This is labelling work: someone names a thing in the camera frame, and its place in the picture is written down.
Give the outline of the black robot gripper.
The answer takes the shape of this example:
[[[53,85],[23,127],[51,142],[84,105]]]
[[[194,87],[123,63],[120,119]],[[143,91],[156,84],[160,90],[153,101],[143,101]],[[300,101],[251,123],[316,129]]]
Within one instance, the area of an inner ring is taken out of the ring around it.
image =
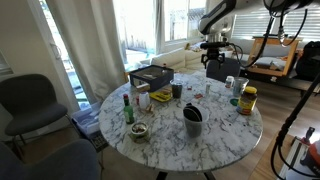
[[[228,42],[206,42],[200,45],[201,49],[207,51],[206,54],[201,56],[201,63],[204,65],[204,69],[206,69],[206,63],[209,60],[217,60],[219,62],[219,69],[223,66],[225,55],[219,52],[219,48],[226,46],[229,46]]]

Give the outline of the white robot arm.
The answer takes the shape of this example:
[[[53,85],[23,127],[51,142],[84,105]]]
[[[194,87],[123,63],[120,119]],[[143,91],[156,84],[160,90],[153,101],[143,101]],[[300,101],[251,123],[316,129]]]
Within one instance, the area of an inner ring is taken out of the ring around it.
[[[242,67],[247,68],[254,65],[264,51],[267,38],[270,35],[271,25],[275,18],[279,18],[277,39],[280,44],[285,47],[284,16],[298,9],[304,10],[304,18],[299,30],[290,41],[290,44],[292,44],[300,34],[305,24],[308,9],[313,5],[319,4],[320,0],[220,0],[216,3],[215,7],[201,17],[198,22],[198,31],[203,35],[208,35],[211,32],[212,27],[223,18],[232,17],[233,15],[247,14],[259,6],[264,6],[269,13],[270,19],[257,57],[248,65],[242,64]]]

